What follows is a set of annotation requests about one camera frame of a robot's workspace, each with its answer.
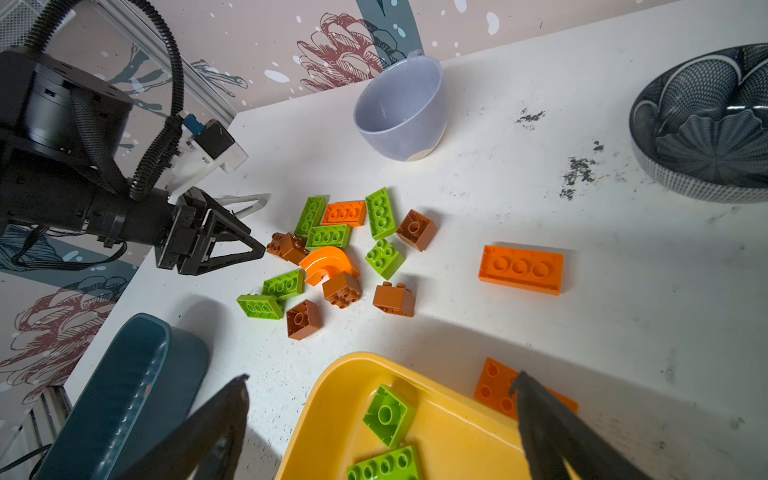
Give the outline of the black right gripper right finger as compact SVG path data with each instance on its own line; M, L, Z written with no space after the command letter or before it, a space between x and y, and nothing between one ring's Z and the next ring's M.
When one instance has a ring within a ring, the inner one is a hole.
M516 396L519 432L533 479L646 479L648 477L526 372Z

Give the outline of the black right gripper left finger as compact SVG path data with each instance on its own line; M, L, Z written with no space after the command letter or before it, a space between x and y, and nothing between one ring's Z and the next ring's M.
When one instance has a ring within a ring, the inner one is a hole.
M162 442L119 475L121 479L232 479L249 409L243 374L227 383Z

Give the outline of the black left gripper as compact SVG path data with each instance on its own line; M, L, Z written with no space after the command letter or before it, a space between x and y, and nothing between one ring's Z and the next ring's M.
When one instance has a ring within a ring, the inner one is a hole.
M192 187L174 206L169 230L154 252L158 268L198 276L259 260L266 247L231 210Z

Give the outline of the green long lego brick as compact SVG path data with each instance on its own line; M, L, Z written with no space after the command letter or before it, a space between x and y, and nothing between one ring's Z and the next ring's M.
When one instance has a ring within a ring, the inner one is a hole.
M278 321L284 316L282 304L273 295L240 295L236 301L248 318Z

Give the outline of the green square lego brick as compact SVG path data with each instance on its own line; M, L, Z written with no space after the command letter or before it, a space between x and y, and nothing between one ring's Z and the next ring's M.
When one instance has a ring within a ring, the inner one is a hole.
M405 261L405 257L386 239L378 240L365 259L385 280L390 280Z

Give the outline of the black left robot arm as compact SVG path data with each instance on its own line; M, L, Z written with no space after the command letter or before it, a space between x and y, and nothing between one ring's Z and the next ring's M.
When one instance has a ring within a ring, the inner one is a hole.
M219 121L185 113L174 36L149 2L138 8L166 47L172 86L169 115L131 177L115 160L131 98L46 52L72 2L49 2L23 43L1 55L1 223L28 230L10 259L18 269L84 269L29 256L51 229L92 235L115 257L132 243L151 246L159 268L189 276L265 254L242 214L199 186L216 169L237 168L246 153Z

